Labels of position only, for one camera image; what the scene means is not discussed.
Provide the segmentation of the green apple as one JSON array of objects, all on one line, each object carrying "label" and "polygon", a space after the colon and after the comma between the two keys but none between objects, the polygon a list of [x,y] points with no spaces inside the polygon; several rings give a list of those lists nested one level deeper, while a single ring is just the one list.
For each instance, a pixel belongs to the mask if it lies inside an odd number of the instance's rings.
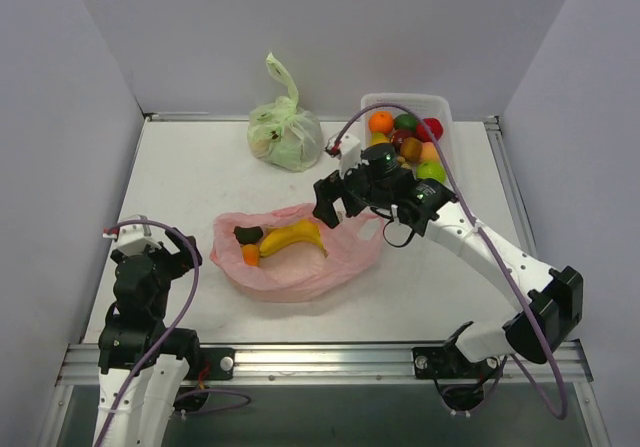
[{"label": "green apple", "polygon": [[415,175],[418,179],[433,179],[442,184],[447,181],[447,173],[438,161],[424,162],[416,167]]}]

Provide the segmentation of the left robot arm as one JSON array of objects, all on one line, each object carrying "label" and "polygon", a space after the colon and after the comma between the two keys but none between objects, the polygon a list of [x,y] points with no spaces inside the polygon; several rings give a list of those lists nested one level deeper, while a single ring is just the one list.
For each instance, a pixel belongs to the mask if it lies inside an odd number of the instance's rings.
[{"label": "left robot arm", "polygon": [[115,300],[99,337],[96,446],[158,446],[184,378],[204,362],[195,330],[180,323],[199,286],[197,241],[138,215],[106,229]]}]

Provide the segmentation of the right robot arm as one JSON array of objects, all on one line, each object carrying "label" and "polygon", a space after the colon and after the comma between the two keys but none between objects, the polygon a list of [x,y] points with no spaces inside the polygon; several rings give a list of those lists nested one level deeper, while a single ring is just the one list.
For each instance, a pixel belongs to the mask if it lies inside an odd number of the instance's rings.
[{"label": "right robot arm", "polygon": [[556,269],[514,246],[473,217],[445,184],[400,167],[388,144],[362,149],[342,141],[338,158],[341,180],[355,201],[388,211],[413,234],[455,254],[514,308],[511,318],[469,322],[451,335],[453,344],[443,352],[450,373],[465,376],[501,355],[549,362],[582,319],[584,279],[577,270]]}]

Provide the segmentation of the brown kiwi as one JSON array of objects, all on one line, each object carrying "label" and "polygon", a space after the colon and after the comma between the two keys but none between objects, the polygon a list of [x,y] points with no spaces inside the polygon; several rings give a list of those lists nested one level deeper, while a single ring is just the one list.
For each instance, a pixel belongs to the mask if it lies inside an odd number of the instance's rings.
[{"label": "brown kiwi", "polygon": [[422,142],[414,137],[407,137],[400,147],[400,156],[408,163],[417,163],[422,154]]}]

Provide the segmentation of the dark avocado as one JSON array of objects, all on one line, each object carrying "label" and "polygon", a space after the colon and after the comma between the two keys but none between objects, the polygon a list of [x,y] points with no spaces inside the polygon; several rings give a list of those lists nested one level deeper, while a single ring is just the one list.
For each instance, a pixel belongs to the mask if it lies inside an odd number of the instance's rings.
[{"label": "dark avocado", "polygon": [[259,226],[240,227],[236,226],[233,230],[234,236],[239,244],[257,244],[264,236],[264,231]]}]

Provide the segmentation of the small orange carrot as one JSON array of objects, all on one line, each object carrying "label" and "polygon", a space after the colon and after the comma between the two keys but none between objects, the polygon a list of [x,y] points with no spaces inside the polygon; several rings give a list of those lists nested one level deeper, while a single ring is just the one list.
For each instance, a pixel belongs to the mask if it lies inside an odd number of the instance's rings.
[{"label": "small orange carrot", "polygon": [[244,262],[249,266],[258,267],[261,259],[259,246],[256,244],[246,244],[241,247]]}]

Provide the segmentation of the pink plastic bag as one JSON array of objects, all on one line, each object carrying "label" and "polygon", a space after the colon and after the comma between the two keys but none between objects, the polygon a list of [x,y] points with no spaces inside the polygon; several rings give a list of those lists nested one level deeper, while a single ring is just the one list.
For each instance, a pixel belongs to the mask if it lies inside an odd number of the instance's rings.
[{"label": "pink plastic bag", "polygon": [[[311,204],[298,204],[261,214],[225,213],[213,223],[211,261],[240,292],[262,302],[310,301],[354,279],[371,267],[383,247],[383,221],[364,212],[353,218],[340,216],[330,229],[312,215]],[[295,243],[278,253],[261,257],[258,267],[247,265],[233,230],[259,226],[262,240],[272,230],[307,219],[321,233],[327,255],[309,243]]]}]

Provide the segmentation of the yellow banana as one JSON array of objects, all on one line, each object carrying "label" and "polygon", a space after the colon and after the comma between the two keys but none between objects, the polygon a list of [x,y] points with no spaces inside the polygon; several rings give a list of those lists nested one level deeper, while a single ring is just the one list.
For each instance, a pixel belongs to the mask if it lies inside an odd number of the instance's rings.
[{"label": "yellow banana", "polygon": [[267,234],[259,246],[260,256],[272,256],[295,243],[312,244],[327,255],[319,227],[307,219],[302,219],[295,224],[276,228]]}]

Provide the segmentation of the bright red apple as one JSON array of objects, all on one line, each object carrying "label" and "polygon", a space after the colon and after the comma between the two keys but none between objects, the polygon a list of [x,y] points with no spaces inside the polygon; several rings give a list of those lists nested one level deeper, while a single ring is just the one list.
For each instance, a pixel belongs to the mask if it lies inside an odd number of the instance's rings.
[{"label": "bright red apple", "polygon": [[444,134],[444,128],[437,118],[424,118],[416,124],[415,136],[422,142],[440,140]]}]

